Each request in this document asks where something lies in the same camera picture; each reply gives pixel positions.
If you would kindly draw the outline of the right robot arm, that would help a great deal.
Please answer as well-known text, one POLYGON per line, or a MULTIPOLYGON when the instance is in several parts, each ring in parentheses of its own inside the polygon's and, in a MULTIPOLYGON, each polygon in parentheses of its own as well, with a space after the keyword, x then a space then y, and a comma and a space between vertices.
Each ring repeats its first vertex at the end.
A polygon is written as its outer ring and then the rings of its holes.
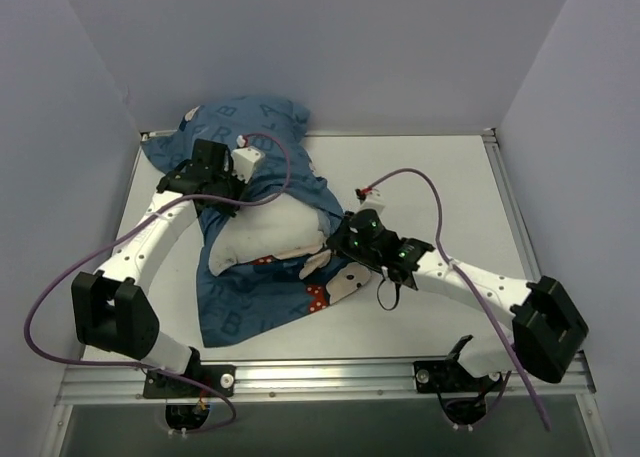
POLYGON ((458 343, 443 367, 445 380, 455 389, 509 370, 557 384, 588 335, 584 318, 559 281, 509 278, 444 259, 432 244, 386 229, 373 209, 346 213, 327 245, 397 286, 447 297, 507 329, 506 350, 478 338, 458 343))

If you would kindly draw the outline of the white pillow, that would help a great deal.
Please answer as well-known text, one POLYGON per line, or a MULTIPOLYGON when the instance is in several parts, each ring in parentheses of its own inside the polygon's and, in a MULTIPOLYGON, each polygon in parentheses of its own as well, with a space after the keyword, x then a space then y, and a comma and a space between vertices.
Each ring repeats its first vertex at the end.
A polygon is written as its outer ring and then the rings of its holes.
POLYGON ((329 221, 316 208, 287 194, 256 207, 244 207, 224 224, 209 251, 210 272, 268 256, 298 257, 319 249, 329 221))

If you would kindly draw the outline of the blue cartoon print pillowcase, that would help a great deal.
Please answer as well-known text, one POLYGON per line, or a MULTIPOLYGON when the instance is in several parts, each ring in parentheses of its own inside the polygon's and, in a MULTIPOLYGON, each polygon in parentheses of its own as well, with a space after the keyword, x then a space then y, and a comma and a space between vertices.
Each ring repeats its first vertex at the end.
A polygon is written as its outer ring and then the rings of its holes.
POLYGON ((329 221, 328 235, 317 250, 298 257, 268 256, 215 276, 208 267, 209 251, 232 217, 213 209, 202 212, 196 295, 202 341, 207 347, 235 345, 317 314, 354 294, 371 278, 368 269, 336 256, 326 246, 344 211, 302 145, 309 117, 306 107, 285 97, 233 97, 190 110, 173 134, 153 137, 142 145, 149 162, 167 173, 191 156, 196 139, 235 148, 237 136, 244 135, 265 154, 251 179, 247 200, 255 202, 283 189, 284 194, 321 211, 329 221))

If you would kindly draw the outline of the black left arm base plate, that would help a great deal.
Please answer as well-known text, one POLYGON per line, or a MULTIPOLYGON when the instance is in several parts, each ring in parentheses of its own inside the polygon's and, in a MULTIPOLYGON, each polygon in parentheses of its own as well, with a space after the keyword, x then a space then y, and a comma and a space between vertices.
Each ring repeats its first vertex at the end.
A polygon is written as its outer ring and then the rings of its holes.
MULTIPOLYGON (((231 397, 234 394, 236 367, 230 364, 203 365, 191 380, 206 385, 216 392, 231 397)), ((198 386, 148 371, 142 396, 145 399, 179 399, 209 397, 212 393, 198 386)))

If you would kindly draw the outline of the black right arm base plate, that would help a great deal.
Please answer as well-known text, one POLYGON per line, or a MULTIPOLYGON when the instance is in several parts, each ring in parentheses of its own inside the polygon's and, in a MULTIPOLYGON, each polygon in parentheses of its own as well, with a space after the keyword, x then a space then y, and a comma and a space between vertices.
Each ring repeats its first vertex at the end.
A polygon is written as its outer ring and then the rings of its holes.
POLYGON ((447 360, 413 362, 414 384, 419 394, 497 392, 503 383, 501 374, 476 378, 459 363, 447 360))

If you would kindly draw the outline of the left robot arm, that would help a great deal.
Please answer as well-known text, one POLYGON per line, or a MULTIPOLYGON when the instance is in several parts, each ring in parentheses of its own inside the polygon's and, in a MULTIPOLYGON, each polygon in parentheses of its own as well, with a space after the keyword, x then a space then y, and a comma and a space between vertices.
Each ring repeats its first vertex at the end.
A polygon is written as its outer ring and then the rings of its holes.
POLYGON ((177 395, 194 394, 202 382, 196 351, 161 330, 147 294, 171 249, 204 210, 234 215, 264 158, 244 138, 234 149, 196 140, 190 158, 159 180, 144 216, 112 256, 73 279, 78 340, 165 370, 166 385, 177 395))

